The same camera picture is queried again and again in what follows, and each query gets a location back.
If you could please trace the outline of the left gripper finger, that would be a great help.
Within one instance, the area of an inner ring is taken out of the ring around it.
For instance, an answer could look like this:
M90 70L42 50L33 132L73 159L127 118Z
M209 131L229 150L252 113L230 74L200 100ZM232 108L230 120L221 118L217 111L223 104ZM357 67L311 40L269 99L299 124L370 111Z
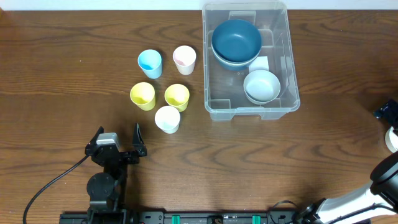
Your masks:
M93 136L93 138L89 141L88 144L89 144L90 146L96 145L96 141L97 141L99 135L100 135L100 134L103 134L103 133L104 133L104 128L103 128L102 126L100 126L100 127L98 128L96 134Z
M133 146L134 150L137 152L139 157L147 156L147 148L142 139L138 123L136 123L134 126L133 137L132 137L132 146Z

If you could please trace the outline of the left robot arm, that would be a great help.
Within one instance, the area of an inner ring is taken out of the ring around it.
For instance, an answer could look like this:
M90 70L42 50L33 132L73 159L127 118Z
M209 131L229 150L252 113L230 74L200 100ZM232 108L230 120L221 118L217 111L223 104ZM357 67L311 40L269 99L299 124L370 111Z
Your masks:
M134 220L124 208L124 198L127 166L138 164L139 158L147 155L138 124L133 131L132 149L121 152L119 147L118 135L105 133L103 127L99 127L85 147L85 154L103 168L86 185L90 196L87 223L130 223Z

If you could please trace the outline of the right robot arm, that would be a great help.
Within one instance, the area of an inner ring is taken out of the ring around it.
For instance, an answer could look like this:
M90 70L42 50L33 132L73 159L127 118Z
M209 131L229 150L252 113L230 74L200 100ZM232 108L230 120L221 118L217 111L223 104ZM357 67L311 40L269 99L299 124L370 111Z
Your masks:
M298 213L295 223L359 223L397 214L397 152L371 172L371 181L349 194L322 199Z

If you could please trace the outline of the dark blue bowl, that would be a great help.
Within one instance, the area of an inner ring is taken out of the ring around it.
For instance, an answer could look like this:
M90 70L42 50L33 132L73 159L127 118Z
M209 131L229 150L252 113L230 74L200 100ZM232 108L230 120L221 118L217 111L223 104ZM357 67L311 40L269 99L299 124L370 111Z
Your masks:
M227 70L233 70L233 71L244 70L244 69L246 69L246 68L249 67L249 65L248 65L248 66L241 66L241 67L232 67L232 66L225 65L225 64L221 63L220 61L218 61L218 63L219 63L223 68L225 68L225 69L227 69Z
M252 23L231 19L216 27L211 45L221 58L233 63L243 63L259 54L262 37L258 28Z

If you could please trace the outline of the light grey-blue bowl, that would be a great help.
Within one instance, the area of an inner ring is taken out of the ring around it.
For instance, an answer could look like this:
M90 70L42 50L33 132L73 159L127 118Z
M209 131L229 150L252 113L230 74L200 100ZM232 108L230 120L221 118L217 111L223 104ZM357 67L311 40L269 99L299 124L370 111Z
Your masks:
M243 88L251 103L264 105L278 97L281 86L279 79L273 73L256 70L245 77Z

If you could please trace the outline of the white bowl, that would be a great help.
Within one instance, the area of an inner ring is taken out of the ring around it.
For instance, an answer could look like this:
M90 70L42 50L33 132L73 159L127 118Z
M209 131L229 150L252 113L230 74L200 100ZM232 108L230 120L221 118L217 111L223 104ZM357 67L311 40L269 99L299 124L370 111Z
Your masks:
M397 131L391 126L385 134L385 143L387 148L392 152L397 152L398 137Z

